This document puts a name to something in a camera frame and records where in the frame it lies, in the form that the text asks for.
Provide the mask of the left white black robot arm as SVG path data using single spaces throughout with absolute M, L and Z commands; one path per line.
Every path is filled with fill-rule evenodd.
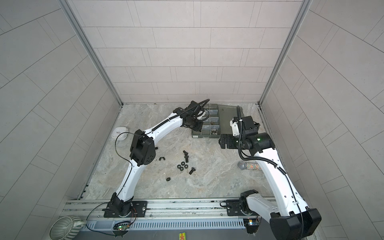
M 204 117 L 209 113 L 205 105 L 209 99 L 199 103 L 191 101 L 187 108 L 176 108 L 167 118 L 156 126 L 145 131 L 137 130 L 133 133 L 133 141 L 130 147 L 130 164 L 119 188 L 113 193 L 111 200 L 102 209 L 104 217 L 126 217 L 134 213 L 132 204 L 134 192 L 138 181 L 147 165 L 156 158 L 157 143 L 171 131 L 185 127 L 193 131 L 201 131 Z

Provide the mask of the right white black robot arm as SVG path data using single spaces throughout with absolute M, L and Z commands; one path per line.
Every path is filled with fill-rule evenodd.
M 241 193 L 243 213 L 255 213 L 266 220 L 277 240 L 300 240 L 311 236 L 322 217 L 317 209 L 311 209 L 293 185 L 280 161 L 276 146 L 268 133 L 259 133 L 260 125 L 251 116 L 244 117 L 241 107 L 230 121 L 232 133 L 222 134 L 222 149 L 238 151 L 245 163 L 257 163 L 272 189 L 276 203 L 272 204 L 257 191 Z

